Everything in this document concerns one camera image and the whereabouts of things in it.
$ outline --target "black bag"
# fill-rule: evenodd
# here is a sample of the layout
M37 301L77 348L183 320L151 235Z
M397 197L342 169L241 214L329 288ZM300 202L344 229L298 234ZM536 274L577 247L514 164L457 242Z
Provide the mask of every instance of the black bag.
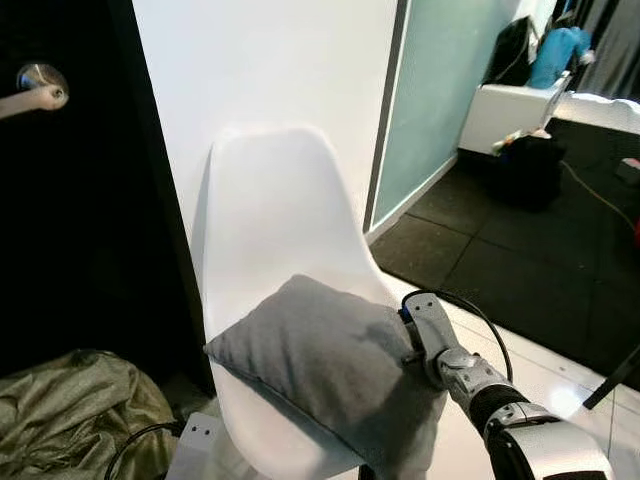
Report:
M529 39L532 34L538 37L529 17L515 20L502 30L482 83L517 86L526 84L531 77L531 64L534 60L529 58Z
M565 149L553 139L522 137L503 150L489 181L499 200L540 211L560 195Z

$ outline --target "gray pillow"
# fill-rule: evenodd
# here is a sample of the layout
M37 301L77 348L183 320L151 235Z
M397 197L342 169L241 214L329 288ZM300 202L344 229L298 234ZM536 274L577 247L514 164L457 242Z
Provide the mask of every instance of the gray pillow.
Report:
M445 396L431 389L391 308L294 276L204 348L269 400L286 401L382 479L423 478Z

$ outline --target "floor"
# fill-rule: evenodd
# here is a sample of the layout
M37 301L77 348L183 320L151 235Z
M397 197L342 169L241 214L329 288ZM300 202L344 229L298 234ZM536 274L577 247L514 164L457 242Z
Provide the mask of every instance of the floor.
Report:
M614 175L637 137L554 121L565 160L631 218L640 191ZM496 323L603 374L640 339L640 250L626 224L564 171L562 195L530 213L495 201L486 166L462 158L373 245L381 268L475 301ZM640 372L628 380L640 387Z
M416 289L390 275L384 275L390 291L398 301ZM471 351L480 352L492 364L500 368L503 360L496 341L480 319L452 305L444 304L453 322L458 339ZM581 403L603 381L603 378L586 367L541 347L529 340L499 328L509 349L514 368L514 380L520 391L531 401L543 404L550 411L570 419L596 438L620 480L640 478L640 393L619 386L593 411L581 407ZM207 401L179 380L163 388L170 403L180 399L185 414L202 411L220 417L215 400ZM219 450L212 452L224 471L219 477L207 480L262 480L233 447L231 440L219 443ZM493 479L491 464L482 440L462 411L452 401L447 402L439 423L434 460L428 473L429 480L489 480ZM356 480L357 472L351 471L334 477L334 480Z

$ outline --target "light blue wall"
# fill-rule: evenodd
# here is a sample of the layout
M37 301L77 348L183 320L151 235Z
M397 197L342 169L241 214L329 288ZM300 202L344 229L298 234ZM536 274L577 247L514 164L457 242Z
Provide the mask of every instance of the light blue wall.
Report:
M455 153L495 39L518 3L413 0L374 223Z

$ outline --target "door handle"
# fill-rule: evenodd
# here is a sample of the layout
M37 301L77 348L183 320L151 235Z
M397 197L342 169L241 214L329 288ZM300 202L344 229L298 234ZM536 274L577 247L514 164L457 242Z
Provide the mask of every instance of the door handle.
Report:
M58 110L69 100L66 80L51 65L25 65L18 72L17 84L26 91L0 98L0 120L32 110Z

